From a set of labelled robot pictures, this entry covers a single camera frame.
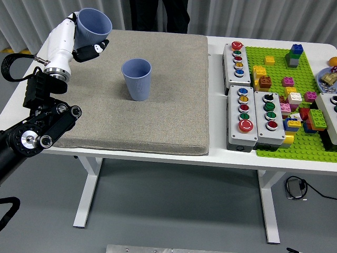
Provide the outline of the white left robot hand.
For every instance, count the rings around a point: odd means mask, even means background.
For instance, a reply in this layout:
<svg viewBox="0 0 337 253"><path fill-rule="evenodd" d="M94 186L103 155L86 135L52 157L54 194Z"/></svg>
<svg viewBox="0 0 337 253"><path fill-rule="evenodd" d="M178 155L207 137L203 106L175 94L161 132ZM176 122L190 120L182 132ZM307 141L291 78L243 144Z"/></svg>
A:
<svg viewBox="0 0 337 253"><path fill-rule="evenodd" d="M44 72L68 81L71 60L82 63L98 57L109 44L112 28L111 20L97 9L71 13L49 34Z"/></svg>

